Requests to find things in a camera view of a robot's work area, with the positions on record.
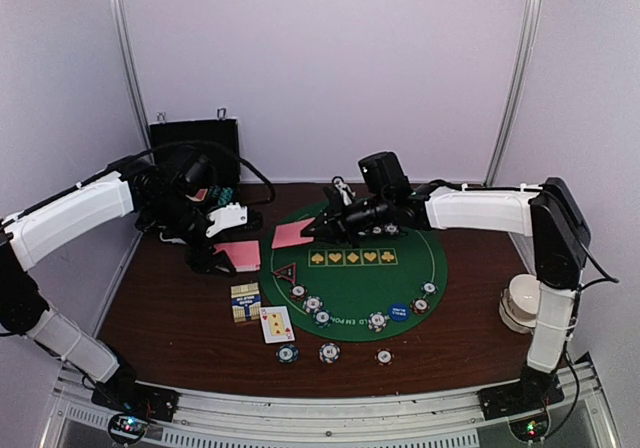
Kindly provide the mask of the red checkered playing card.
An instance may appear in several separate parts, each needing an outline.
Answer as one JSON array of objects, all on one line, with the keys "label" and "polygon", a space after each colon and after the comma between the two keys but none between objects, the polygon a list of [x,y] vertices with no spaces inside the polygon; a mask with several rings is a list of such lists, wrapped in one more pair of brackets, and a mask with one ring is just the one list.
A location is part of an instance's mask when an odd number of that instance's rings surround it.
[{"label": "red checkered playing card", "polygon": [[274,230],[271,249],[276,250],[312,243],[314,241],[312,236],[304,236],[301,234],[302,230],[311,224],[312,221],[312,218],[306,218],[277,225]]}]

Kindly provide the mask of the red-backed card deck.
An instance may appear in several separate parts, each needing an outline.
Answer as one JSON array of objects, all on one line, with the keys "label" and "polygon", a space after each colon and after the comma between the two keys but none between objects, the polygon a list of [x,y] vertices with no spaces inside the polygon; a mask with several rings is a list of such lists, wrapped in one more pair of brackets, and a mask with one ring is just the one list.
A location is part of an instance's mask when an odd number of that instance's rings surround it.
[{"label": "red-backed card deck", "polygon": [[215,245],[216,252],[225,252],[237,272],[256,272],[261,268],[258,240],[234,241]]}]

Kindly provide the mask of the triangular black red dealer button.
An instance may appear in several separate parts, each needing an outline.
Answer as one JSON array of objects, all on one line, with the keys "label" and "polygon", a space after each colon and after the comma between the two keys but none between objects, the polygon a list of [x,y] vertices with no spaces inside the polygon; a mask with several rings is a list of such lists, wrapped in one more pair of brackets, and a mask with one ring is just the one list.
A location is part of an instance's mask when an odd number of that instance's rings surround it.
[{"label": "triangular black red dealer button", "polygon": [[286,281],[291,285],[297,284],[297,264],[295,262],[277,268],[271,274],[277,280]]}]

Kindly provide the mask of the blue tan chip stack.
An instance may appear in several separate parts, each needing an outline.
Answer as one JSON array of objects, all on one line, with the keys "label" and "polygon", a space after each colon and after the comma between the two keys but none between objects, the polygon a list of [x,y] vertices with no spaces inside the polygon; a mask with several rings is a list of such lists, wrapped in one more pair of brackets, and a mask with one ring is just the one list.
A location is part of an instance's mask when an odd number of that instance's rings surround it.
[{"label": "blue tan chip stack", "polygon": [[327,342],[321,345],[318,350],[318,357],[322,363],[333,364],[339,360],[341,356],[341,348],[332,342]]}]

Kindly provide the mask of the blue green chip stack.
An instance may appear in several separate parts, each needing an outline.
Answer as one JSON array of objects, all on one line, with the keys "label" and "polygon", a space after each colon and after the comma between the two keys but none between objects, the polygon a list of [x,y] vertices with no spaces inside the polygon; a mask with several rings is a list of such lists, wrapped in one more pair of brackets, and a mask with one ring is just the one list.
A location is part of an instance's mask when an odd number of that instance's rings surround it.
[{"label": "blue green chip stack", "polygon": [[294,344],[283,344],[276,350],[276,359],[282,364],[290,364],[299,358],[299,350]]}]

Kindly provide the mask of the brown orange chip stack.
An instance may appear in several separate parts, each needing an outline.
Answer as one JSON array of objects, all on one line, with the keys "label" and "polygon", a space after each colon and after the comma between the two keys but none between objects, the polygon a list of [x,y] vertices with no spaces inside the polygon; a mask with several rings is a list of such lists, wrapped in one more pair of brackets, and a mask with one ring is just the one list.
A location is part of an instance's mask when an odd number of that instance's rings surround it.
[{"label": "brown orange chip stack", "polygon": [[378,365],[387,366],[394,360],[394,354],[389,349],[378,349],[375,354],[375,360]]}]

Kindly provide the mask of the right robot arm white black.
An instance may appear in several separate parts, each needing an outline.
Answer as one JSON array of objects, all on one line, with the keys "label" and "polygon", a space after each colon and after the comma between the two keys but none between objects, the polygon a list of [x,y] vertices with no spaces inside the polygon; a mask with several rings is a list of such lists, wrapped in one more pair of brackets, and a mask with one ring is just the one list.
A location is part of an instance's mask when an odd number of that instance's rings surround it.
[{"label": "right robot arm white black", "polygon": [[345,203],[328,187],[327,207],[301,234],[326,243],[356,246],[361,234],[394,224],[416,230],[475,229],[519,234],[534,244],[540,299],[532,344],[512,398],[535,408],[551,384],[574,330],[583,271],[595,258],[590,229],[566,183],[549,178],[540,185],[499,189],[434,180],[414,188],[404,175],[373,175],[370,197]]}]

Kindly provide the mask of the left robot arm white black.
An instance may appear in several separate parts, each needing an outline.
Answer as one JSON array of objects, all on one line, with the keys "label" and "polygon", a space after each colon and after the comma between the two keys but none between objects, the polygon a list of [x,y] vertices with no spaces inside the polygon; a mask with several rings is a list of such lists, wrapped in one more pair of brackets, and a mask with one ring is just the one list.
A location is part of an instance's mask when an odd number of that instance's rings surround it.
[{"label": "left robot arm white black", "polygon": [[68,362],[123,412],[144,401],[133,367],[87,334],[40,293],[29,272],[68,242],[131,213],[141,231],[160,226],[185,242],[186,262],[199,274],[233,276],[228,254],[216,249],[228,232],[263,225],[257,203],[230,202],[206,208],[197,193],[215,183],[215,166],[204,148],[233,158],[253,174],[249,161],[217,142],[161,144],[110,163],[104,170],[1,222],[2,336],[22,336]]}]

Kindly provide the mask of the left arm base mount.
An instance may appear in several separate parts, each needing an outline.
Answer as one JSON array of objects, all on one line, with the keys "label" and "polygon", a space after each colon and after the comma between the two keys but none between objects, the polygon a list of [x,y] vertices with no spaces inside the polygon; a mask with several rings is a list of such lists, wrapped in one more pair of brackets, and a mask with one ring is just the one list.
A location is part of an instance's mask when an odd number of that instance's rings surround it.
[{"label": "left arm base mount", "polygon": [[171,422],[180,395],[175,390],[136,384],[128,401],[109,393],[104,387],[93,389],[91,402],[114,411],[107,422],[107,433],[121,445],[140,442],[159,422]]}]

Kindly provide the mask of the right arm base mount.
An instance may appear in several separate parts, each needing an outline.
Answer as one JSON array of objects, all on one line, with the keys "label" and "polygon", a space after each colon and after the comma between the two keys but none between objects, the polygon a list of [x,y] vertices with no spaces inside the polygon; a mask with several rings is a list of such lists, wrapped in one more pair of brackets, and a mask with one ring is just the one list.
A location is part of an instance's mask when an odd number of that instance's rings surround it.
[{"label": "right arm base mount", "polygon": [[478,398],[486,421],[506,418],[520,442],[539,442],[551,431],[549,407],[565,399],[561,388],[525,394],[518,383],[481,389]]}]

